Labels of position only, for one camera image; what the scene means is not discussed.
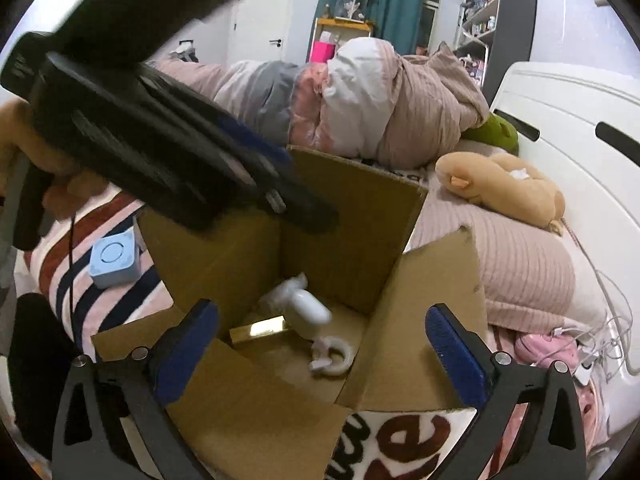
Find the person's left hand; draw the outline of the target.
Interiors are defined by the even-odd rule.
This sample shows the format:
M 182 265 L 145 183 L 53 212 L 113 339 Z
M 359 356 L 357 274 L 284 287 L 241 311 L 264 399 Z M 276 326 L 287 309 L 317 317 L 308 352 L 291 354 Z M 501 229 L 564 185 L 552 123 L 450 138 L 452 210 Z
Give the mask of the person's left hand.
M 42 206 L 58 220 L 70 218 L 108 187 L 104 177 L 81 167 L 65 153 L 47 144 L 32 126 L 29 104 L 15 98 L 1 105 L 2 196 L 6 196 L 6 182 L 19 152 L 41 170 L 54 175 L 53 183 L 43 194 Z

